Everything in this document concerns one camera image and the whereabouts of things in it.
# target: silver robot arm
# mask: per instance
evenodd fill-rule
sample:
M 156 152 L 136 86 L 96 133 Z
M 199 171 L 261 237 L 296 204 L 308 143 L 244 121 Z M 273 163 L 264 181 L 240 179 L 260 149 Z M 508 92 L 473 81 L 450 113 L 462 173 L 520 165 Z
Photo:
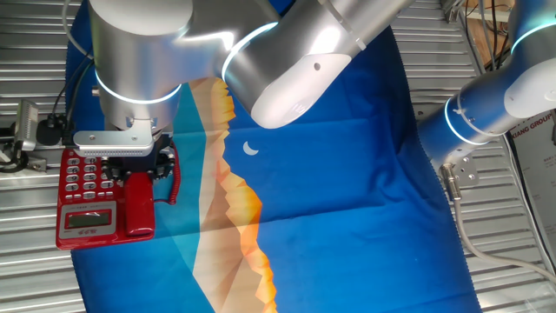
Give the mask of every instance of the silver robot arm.
M 293 122 L 413 0 L 90 0 L 99 96 L 113 129 L 78 154 L 145 157 L 173 122 L 181 84 L 222 78 L 260 126 Z
M 516 0 L 509 27 L 505 66 L 477 77 L 419 125 L 435 169 L 556 108 L 556 1 Z

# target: blue fabric mat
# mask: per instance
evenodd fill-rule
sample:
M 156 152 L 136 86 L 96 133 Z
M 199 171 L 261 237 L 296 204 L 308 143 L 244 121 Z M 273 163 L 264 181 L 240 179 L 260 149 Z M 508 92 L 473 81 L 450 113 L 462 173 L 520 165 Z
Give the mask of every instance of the blue fabric mat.
M 87 49 L 86 11 L 73 32 Z M 82 57 L 69 49 L 69 73 Z M 82 130 L 103 127 L 91 75 L 76 108 Z M 192 273 L 206 136 L 189 92 L 180 105 L 183 183 L 178 205 L 156 206 L 156 239 L 72 252 L 89 313 L 218 311 Z M 295 123 L 264 130 L 238 102 L 234 113 L 224 158 L 261 199 L 257 242 L 279 312 L 480 312 L 390 29 Z M 247 141 L 256 156 L 244 153 Z M 156 194 L 166 196 L 169 183 Z

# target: gray cable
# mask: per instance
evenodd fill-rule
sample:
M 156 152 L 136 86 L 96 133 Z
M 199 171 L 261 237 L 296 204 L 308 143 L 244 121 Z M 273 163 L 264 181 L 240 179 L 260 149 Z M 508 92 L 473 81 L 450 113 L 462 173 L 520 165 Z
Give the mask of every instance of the gray cable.
M 66 32 L 66 36 L 68 37 L 69 41 L 73 43 L 73 45 L 81 52 L 84 56 L 88 57 L 89 59 L 93 59 L 94 57 L 91 56 L 87 50 L 85 50 L 71 35 L 70 27 L 68 26 L 68 6 L 70 5 L 71 0 L 65 0 L 62 7 L 62 26 L 63 30 Z
M 502 264 L 505 264 L 505 265 L 519 266 L 519 267 L 523 267 L 523 268 L 526 268 L 526 269 L 534 270 L 537 273 L 541 274 L 542 276 L 548 278 L 548 280 L 550 280 L 551 282 L 556 283 L 556 276 L 552 275 L 547 270 L 541 269 L 540 267 L 538 267 L 536 265 L 533 265 L 529 262 L 516 260 L 516 259 L 513 259 L 513 258 L 509 258 L 509 257 L 491 256 L 491 255 L 488 255 L 488 254 L 486 254 L 482 251 L 479 251 L 471 243 L 471 240 L 469 240 L 469 237 L 467 236 L 466 230 L 463 226 L 463 218 L 461 216 L 461 201 L 460 200 L 453 200 L 453 210 L 455 211 L 455 221 L 458 225 L 458 231 L 460 233 L 461 240 L 463 241 L 463 243 L 466 245 L 467 249 L 471 253 L 473 253 L 477 257 L 480 257 L 481 259 L 486 260 L 486 261 L 490 261 L 490 262 L 494 262 L 494 263 L 502 263 Z
M 493 53 L 493 46 L 490 44 L 490 39 L 488 39 L 488 28 L 487 20 L 485 19 L 485 0 L 479 0 L 479 9 L 480 9 L 480 19 L 483 22 L 483 30 L 485 31 L 485 39 L 486 39 L 486 46 L 488 47 L 488 52 L 490 52 L 490 57 L 492 58 L 491 64 L 494 64 L 494 53 Z

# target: red telephone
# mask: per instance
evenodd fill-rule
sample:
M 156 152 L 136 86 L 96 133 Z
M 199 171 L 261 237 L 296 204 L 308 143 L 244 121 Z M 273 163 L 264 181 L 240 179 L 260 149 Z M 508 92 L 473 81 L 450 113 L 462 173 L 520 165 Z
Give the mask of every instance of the red telephone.
M 130 243 L 154 235 L 153 186 L 147 173 L 132 174 L 122 186 L 103 174 L 99 157 L 63 152 L 56 216 L 59 249 Z

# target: orange mountain pattern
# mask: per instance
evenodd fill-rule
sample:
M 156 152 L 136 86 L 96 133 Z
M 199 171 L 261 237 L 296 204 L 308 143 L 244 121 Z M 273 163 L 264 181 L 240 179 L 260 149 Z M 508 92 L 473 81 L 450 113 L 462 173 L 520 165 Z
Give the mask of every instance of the orange mountain pattern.
M 277 312 L 273 272 L 257 243 L 261 200 L 223 157 L 235 117 L 228 86 L 215 78 L 189 86 L 207 134 L 195 279 L 216 313 Z

